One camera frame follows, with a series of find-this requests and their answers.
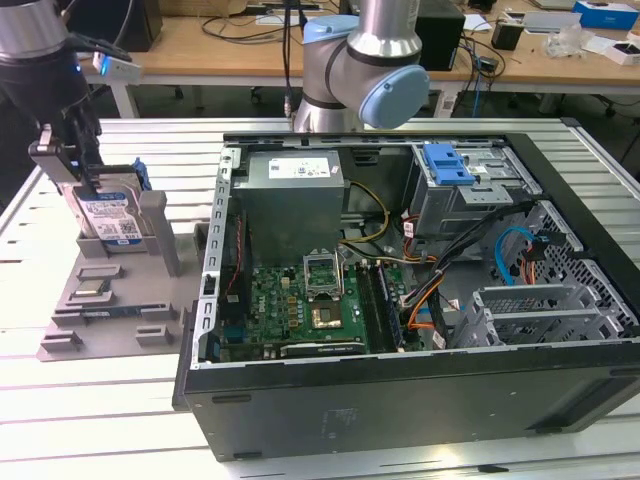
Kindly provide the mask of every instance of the blue box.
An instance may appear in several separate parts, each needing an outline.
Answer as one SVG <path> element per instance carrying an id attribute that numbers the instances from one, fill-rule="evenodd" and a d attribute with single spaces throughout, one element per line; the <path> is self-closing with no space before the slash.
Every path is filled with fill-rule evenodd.
<path id="1" fill-rule="evenodd" d="M 638 19 L 638 11 L 624 3 L 599 7 L 589 2 L 576 2 L 573 11 L 582 14 L 580 25 L 586 28 L 631 30 Z"/>

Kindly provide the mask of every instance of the black speaker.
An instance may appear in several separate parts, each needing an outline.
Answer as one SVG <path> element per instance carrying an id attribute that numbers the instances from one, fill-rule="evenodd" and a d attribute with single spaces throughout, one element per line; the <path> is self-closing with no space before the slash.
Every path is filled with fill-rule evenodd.
<path id="1" fill-rule="evenodd" d="M 464 15 L 449 0 L 422 0 L 416 22 L 422 40 L 420 65 L 427 71 L 451 70 L 463 28 Z"/>
<path id="2" fill-rule="evenodd" d="M 59 0 L 62 9 L 71 0 Z M 159 0 L 133 0 L 131 20 L 119 47 L 128 52 L 147 52 L 162 29 Z M 78 0 L 67 28 L 72 32 L 113 42 L 122 27 L 129 0 Z"/>

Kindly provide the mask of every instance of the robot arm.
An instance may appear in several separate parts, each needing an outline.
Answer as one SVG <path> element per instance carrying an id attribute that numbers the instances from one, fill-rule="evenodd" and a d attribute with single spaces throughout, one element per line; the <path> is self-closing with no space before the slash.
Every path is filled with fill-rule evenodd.
<path id="1" fill-rule="evenodd" d="M 304 30 L 298 132 L 396 128 L 420 109 L 429 76 L 419 65 L 419 0 L 361 0 L 360 17 L 317 17 Z"/>
<path id="2" fill-rule="evenodd" d="M 122 50 L 67 31 L 53 0 L 0 0 L 0 86 L 41 129 L 32 158 L 56 182 L 90 184 L 101 165 L 100 123 L 76 52 L 131 60 Z"/>

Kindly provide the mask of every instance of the desk leg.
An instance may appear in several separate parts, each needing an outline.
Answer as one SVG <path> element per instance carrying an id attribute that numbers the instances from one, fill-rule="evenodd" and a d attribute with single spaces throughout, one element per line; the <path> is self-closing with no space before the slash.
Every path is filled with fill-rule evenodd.
<path id="1" fill-rule="evenodd" d="M 118 106 L 120 118 L 139 118 L 138 106 L 133 98 L 131 87 L 125 83 L 113 83 L 109 86 Z"/>
<path id="2" fill-rule="evenodd" d="M 436 104 L 436 110 L 433 113 L 434 118 L 451 118 L 453 113 L 453 107 L 458 99 L 460 93 L 457 86 L 445 86 L 440 91 L 438 97 L 438 103 Z"/>
<path id="3" fill-rule="evenodd" d="M 202 102 L 202 85 L 193 86 L 193 104 L 196 110 L 204 110 L 204 103 Z"/>

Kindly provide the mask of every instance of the blue hard drive label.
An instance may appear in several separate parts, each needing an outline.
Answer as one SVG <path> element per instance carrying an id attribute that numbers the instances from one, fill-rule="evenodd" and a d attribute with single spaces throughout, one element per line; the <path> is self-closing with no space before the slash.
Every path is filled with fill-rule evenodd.
<path id="1" fill-rule="evenodd" d="M 98 193 L 82 199 L 80 205 L 91 226 L 108 245 L 135 245 L 142 241 L 140 228 L 123 193 Z"/>

